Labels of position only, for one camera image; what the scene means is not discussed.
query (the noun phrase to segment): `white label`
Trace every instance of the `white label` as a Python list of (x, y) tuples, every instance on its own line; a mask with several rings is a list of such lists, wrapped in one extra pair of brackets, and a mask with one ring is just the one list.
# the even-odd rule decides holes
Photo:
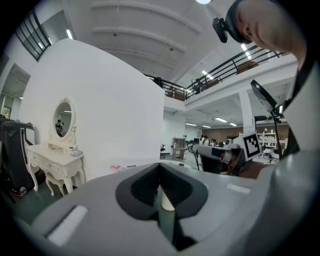
[(251, 188), (244, 187), (244, 186), (238, 186), (238, 185), (234, 185), (234, 184), (231, 184), (231, 183), (226, 185), (226, 188), (228, 190), (233, 190), (235, 192), (243, 193), (243, 194), (246, 194), (246, 195), (248, 195), (250, 193), (250, 191), (251, 191)]

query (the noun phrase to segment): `black suitcase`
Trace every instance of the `black suitcase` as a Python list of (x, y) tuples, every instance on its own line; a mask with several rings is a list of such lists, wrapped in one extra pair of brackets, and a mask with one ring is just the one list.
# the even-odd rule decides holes
[(28, 172), (27, 146), (35, 144), (35, 131), (30, 123), (7, 121), (0, 125), (2, 162), (6, 177), (15, 190), (32, 189), (35, 184)]

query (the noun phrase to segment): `ceiling beam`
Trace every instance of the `ceiling beam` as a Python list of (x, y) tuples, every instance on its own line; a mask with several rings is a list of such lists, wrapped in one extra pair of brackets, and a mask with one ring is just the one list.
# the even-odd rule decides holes
[(177, 13), (170, 11), (168, 9), (153, 5), (153, 4), (147, 4), (147, 3), (140, 3), (140, 2), (119, 2), (119, 1), (114, 1), (114, 2), (93, 2), (91, 4), (91, 9), (98, 9), (98, 8), (109, 8), (109, 7), (130, 7), (130, 8), (138, 8), (138, 9), (143, 9), (147, 11), (153, 11), (155, 13), (158, 13), (162, 16), (167, 16), (167, 18), (171, 18), (173, 20), (177, 20), (180, 23), (188, 26), (191, 30), (193, 30), (196, 34), (201, 34), (202, 29), (197, 26), (194, 22), (191, 22), (190, 20), (180, 17)]
[(173, 48), (176, 48), (177, 50), (181, 51), (182, 53), (185, 53), (187, 51), (187, 47), (182, 44), (173, 42), (172, 40), (168, 40), (163, 36), (159, 36), (157, 34), (142, 31), (139, 29), (127, 28), (127, 27), (100, 26), (100, 27), (94, 27), (92, 29), (92, 32), (95, 34), (98, 34), (98, 33), (112, 33), (113, 34), (115, 32), (123, 33), (123, 34), (131, 34), (131, 35), (136, 35), (136, 36), (141, 36), (141, 37), (156, 40), (156, 41), (161, 42), (165, 45), (169, 45)]
[(134, 56), (134, 57), (140, 57), (140, 58), (145, 58), (148, 59), (150, 61), (159, 63), (163, 66), (166, 66), (168, 68), (174, 69), (175, 68), (175, 64), (171, 61), (168, 60), (163, 60), (163, 59), (159, 59), (158, 57), (156, 57), (155, 55), (143, 52), (143, 51), (136, 51), (136, 50), (131, 50), (131, 49), (125, 49), (125, 48), (114, 48), (114, 47), (97, 47), (105, 52), (108, 53), (114, 53), (114, 54), (120, 54), (120, 55), (129, 55), (129, 56)]

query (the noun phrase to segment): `desk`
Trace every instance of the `desk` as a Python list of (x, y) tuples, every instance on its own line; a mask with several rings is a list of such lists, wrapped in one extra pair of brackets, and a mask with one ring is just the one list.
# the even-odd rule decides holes
[(181, 160), (184, 159), (185, 157), (185, 151), (188, 150), (188, 148), (186, 147), (176, 147), (176, 148), (172, 148), (172, 155), (176, 158), (177, 155), (177, 151), (180, 151), (179, 157)]
[(74, 189), (71, 177), (78, 172), (81, 184), (85, 182), (81, 158), (84, 155), (72, 156), (58, 149), (51, 149), (45, 145), (30, 145), (27, 147), (28, 170), (34, 182), (34, 190), (38, 191), (38, 182), (35, 173), (40, 167), (45, 174), (50, 173), (56, 180), (63, 180), (68, 193)]

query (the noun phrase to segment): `gray surface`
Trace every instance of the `gray surface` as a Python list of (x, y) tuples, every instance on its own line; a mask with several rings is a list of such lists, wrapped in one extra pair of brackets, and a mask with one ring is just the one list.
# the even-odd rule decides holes
[(116, 201), (116, 187), (124, 179), (151, 166), (91, 180), (44, 210), (32, 227), (47, 234), (76, 205), (89, 209), (66, 244), (74, 253), (84, 255), (170, 255), (176, 249), (158, 228), (156, 221), (136, 220)]
[(248, 197), (248, 194), (228, 189), (228, 184), (251, 189), (256, 183), (254, 179), (194, 171), (178, 165), (174, 168), (204, 183), (208, 188), (208, 199), (198, 214), (180, 220), (184, 234), (196, 241), (201, 241), (228, 221)]
[(188, 250), (178, 253), (183, 256), (194, 255), (243, 255), (246, 237), (255, 223), (270, 184), (273, 166), (264, 168), (251, 192), (242, 201), (242, 204), (231, 214), (228, 220), (221, 223), (211, 234)]
[[(117, 185), (150, 165), (92, 180), (46, 209), (33, 227), (46, 234), (74, 205), (89, 209), (66, 247), (83, 255), (262, 255), (303, 219), (318, 191), (320, 152), (299, 152), (264, 168), (256, 181), (171, 165), (208, 185), (198, 215), (180, 221), (185, 235), (201, 239), (177, 252), (155, 221), (137, 221), (118, 206)], [(228, 183), (252, 188), (226, 191)]]

